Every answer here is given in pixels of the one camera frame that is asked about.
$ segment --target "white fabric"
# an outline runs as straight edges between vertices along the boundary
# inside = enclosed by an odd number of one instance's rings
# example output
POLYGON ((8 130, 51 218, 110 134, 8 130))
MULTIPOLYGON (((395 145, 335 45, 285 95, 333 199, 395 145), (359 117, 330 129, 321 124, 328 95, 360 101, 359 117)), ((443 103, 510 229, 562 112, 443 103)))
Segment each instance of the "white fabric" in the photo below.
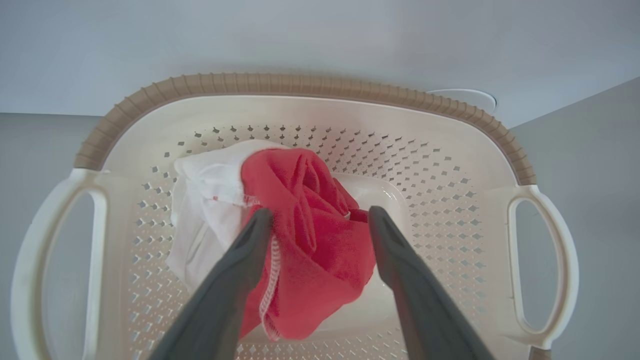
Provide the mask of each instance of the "white fabric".
POLYGON ((248 140, 175 161, 180 175, 172 191, 171 221, 176 227, 166 264, 193 293, 240 233, 248 206, 240 171, 264 149, 287 147, 248 140))

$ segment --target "red fabric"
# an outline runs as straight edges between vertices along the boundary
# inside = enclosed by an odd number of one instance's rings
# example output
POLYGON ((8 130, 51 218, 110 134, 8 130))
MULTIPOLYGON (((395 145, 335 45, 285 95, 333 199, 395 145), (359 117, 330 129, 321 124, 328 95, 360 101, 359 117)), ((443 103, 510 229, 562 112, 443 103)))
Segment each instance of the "red fabric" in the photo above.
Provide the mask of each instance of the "red fabric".
MULTIPOLYGON (((280 245, 280 276, 267 317, 282 337, 306 338, 342 305, 356 300, 371 278, 376 260, 368 212, 359 209, 309 150, 260 151, 245 161, 241 174, 245 194, 260 201, 251 215, 261 207, 273 212, 272 235, 280 245)), ((270 251, 247 298, 240 337, 260 324, 270 251)))

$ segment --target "round ceiling fixture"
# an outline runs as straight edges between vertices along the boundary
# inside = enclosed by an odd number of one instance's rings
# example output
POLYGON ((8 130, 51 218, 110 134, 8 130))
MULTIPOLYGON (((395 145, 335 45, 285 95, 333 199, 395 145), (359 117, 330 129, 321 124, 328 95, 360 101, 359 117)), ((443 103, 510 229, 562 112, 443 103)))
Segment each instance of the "round ceiling fixture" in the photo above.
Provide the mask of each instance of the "round ceiling fixture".
POLYGON ((427 91, 429 94, 449 97, 454 100, 464 101, 469 105, 477 106, 484 112, 493 115, 497 106, 497 101, 492 95, 479 90, 471 89, 442 89, 427 91))

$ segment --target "tan basket rim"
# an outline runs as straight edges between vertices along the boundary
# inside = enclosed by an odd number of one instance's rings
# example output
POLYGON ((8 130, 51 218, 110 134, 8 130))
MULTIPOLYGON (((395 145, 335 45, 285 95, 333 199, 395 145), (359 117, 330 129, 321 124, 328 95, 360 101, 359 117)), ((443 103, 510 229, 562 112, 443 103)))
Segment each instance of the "tan basket rim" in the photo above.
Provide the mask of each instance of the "tan basket rim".
POLYGON ((488 136, 511 164, 520 185, 536 184, 536 174, 515 137, 482 109, 446 97, 357 79, 288 74, 182 75, 141 88, 100 119, 82 143, 74 167, 102 170, 113 146, 149 112, 174 101, 211 95, 285 95, 384 104, 423 111, 470 124, 488 136))

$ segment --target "handle opening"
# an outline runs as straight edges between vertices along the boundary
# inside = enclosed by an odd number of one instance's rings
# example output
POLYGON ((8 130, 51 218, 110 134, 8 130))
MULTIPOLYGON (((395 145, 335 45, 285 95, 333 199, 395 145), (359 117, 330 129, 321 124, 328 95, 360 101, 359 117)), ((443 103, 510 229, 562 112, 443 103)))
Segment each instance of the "handle opening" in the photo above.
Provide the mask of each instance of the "handle opening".
POLYGON ((556 299, 556 250, 548 227, 528 200, 516 206, 516 241, 525 321, 536 331, 544 328, 556 299))

